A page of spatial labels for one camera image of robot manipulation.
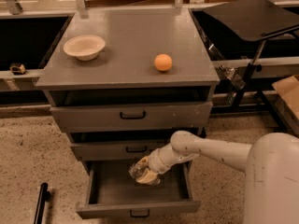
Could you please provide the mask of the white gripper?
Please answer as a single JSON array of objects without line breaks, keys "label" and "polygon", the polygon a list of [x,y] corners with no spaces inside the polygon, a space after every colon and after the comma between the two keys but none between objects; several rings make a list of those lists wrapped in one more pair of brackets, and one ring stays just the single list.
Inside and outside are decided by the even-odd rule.
[{"label": "white gripper", "polygon": [[160,178],[158,176],[168,172],[171,167],[178,163],[178,153],[170,144],[153,150],[148,157],[144,157],[136,164],[138,171],[144,173],[136,179],[139,184],[143,185],[158,185]]}]

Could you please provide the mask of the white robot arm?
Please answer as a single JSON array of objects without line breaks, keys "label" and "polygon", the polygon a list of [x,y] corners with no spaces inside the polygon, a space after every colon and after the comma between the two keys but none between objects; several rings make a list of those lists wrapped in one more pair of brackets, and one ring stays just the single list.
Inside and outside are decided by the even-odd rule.
[{"label": "white robot arm", "polygon": [[153,184],[178,163],[203,155],[245,174],[243,224],[299,224],[299,138],[269,133],[254,144],[201,138],[186,131],[142,158],[131,176]]}]

